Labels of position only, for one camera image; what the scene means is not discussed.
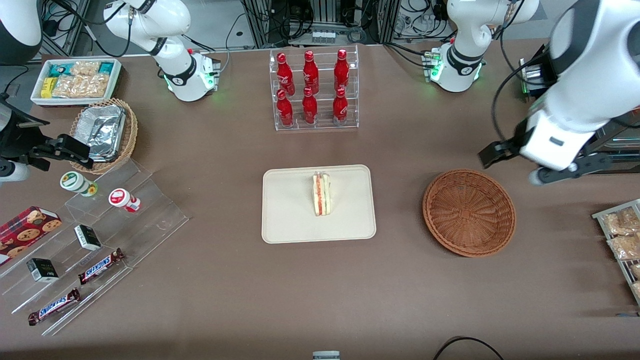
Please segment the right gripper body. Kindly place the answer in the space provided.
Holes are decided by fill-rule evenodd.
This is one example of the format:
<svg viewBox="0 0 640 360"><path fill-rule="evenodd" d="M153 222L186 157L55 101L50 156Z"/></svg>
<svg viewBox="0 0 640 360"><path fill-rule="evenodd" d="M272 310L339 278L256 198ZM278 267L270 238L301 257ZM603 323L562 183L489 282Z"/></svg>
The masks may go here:
<svg viewBox="0 0 640 360"><path fill-rule="evenodd" d="M0 155L3 158L19 158L29 153L32 148L44 145L50 139L37 126L19 127L18 120L18 117L11 116L0 133Z"/></svg>

